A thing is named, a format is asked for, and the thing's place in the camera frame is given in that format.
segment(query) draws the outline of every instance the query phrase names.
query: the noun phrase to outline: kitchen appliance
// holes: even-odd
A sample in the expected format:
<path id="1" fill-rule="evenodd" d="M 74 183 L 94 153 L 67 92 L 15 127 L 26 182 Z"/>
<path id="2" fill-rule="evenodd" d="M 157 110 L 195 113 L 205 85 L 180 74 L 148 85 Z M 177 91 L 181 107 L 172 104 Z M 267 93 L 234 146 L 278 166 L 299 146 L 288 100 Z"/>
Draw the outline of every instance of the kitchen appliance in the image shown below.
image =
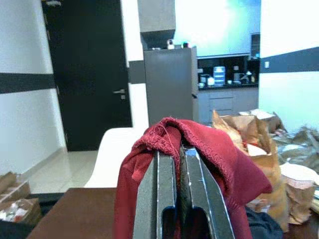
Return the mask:
<path id="1" fill-rule="evenodd" d="M 216 86 L 225 85 L 225 78 L 226 78 L 225 75 L 226 75 L 226 70 L 224 66 L 214 67 L 213 77 L 214 77 Z"/>
<path id="2" fill-rule="evenodd" d="M 249 84 L 250 83 L 250 78 L 251 78 L 251 72 L 247 71 L 246 74 L 244 74 L 244 76 L 242 78 L 240 78 L 240 82 L 242 84 Z"/>
<path id="3" fill-rule="evenodd" d="M 206 84 L 208 77 L 210 77 L 210 75 L 208 75 L 208 74 L 200 74 L 200 75 L 199 75 L 199 81 L 200 81 L 200 83 Z"/>
<path id="4" fill-rule="evenodd" d="M 198 121 L 197 51 L 144 51 L 149 123 L 164 117 Z"/>
<path id="5" fill-rule="evenodd" d="M 207 78 L 207 86 L 214 86 L 215 85 L 215 79 L 211 76 Z"/>
<path id="6" fill-rule="evenodd" d="M 240 78 L 243 77 L 245 74 L 244 73 L 234 73 L 234 82 L 239 83 Z"/>

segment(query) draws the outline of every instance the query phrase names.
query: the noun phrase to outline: black door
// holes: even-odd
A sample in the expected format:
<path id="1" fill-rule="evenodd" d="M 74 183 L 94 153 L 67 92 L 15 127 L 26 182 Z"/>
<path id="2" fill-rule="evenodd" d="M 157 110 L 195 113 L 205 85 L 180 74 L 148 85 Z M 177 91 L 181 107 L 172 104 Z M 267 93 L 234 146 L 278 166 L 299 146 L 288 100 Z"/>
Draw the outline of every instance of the black door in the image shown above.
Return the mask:
<path id="1" fill-rule="evenodd" d="M 120 0 L 42 2 L 69 151 L 131 127 Z"/>

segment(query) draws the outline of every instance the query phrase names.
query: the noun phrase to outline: kitchen cabinet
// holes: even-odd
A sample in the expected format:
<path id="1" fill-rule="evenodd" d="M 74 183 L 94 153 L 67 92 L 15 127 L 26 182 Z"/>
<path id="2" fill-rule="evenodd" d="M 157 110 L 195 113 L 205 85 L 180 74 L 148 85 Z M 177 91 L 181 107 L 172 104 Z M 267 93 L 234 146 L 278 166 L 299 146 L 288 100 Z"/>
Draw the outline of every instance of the kitchen cabinet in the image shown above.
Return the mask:
<path id="1" fill-rule="evenodd" d="M 199 122 L 212 124 L 212 113 L 216 110 L 219 115 L 238 115 L 240 111 L 258 108 L 258 87 L 213 89 L 198 93 Z"/>
<path id="2" fill-rule="evenodd" d="M 175 30 L 175 0 L 138 0 L 140 31 Z"/>

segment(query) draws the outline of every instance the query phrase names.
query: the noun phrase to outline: wooden table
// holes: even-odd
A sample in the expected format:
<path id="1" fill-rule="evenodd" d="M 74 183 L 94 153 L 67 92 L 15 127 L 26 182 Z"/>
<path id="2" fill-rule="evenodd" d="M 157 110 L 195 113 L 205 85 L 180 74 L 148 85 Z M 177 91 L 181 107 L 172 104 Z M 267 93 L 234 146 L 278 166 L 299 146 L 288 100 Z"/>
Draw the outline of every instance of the wooden table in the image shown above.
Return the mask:
<path id="1" fill-rule="evenodd" d="M 111 239 L 116 188 L 69 189 L 27 239 Z M 318 239 L 319 216 L 290 225 L 284 239 Z"/>
<path id="2" fill-rule="evenodd" d="M 312 212 L 309 220 L 302 225 L 289 224 L 289 232 L 284 234 L 284 239 L 318 239 L 319 216 Z"/>

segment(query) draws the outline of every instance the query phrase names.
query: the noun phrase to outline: cabinet drawer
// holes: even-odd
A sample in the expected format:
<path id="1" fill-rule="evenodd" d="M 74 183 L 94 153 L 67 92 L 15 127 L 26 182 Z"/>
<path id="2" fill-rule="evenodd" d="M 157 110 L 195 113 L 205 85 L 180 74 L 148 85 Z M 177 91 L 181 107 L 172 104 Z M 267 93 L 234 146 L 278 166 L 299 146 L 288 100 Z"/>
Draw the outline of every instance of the cabinet drawer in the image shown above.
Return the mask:
<path id="1" fill-rule="evenodd" d="M 210 99 L 232 98 L 232 97 L 233 97 L 233 89 L 213 90 L 213 91 L 209 92 Z"/>
<path id="2" fill-rule="evenodd" d="M 210 99 L 209 109 L 217 111 L 233 110 L 233 98 Z"/>

